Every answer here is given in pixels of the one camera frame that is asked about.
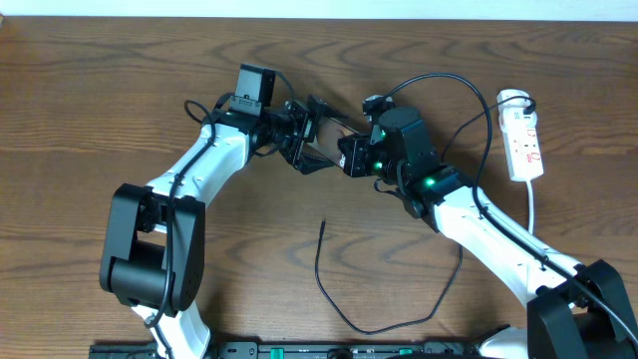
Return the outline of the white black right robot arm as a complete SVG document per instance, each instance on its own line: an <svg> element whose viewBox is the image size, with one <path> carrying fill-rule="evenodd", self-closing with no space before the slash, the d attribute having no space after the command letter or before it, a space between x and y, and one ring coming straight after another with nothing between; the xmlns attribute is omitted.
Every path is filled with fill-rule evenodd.
<svg viewBox="0 0 638 359"><path fill-rule="evenodd" d="M525 327L490 334L478 344L479 356L636 357L637 322L619 272L555 250L495 207L439 159L417 109L377 113L366 132L324 118L312 147L351 178L389 184L412 217L467 249L523 305Z"/></svg>

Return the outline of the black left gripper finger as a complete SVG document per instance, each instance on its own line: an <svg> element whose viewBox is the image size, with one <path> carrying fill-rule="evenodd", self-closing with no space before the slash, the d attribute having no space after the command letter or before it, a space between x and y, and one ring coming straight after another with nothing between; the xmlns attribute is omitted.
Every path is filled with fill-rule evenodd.
<svg viewBox="0 0 638 359"><path fill-rule="evenodd" d="M334 119L347 119L348 116L343 112L338 111L337 109L328 105L322 99L309 95L307 98L307 107L310 113L316 118L334 118Z"/></svg>
<svg viewBox="0 0 638 359"><path fill-rule="evenodd" d="M310 175L317 171L321 171L333 166L334 164L324 157L316 157L310 154L301 153L300 157L298 158L297 169L303 175Z"/></svg>

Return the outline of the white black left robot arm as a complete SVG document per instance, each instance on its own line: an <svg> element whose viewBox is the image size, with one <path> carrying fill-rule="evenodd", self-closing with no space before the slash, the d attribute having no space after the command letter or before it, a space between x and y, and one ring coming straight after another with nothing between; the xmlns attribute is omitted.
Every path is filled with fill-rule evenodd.
<svg viewBox="0 0 638 359"><path fill-rule="evenodd" d="M114 193L99 282L142 318L160 358L201 358L212 337L195 302L204 268L205 217L224 184L262 147L309 175L329 167L325 156L303 153L321 126L345 115L321 99L222 95L198 118L192 147L144 186L124 183Z"/></svg>

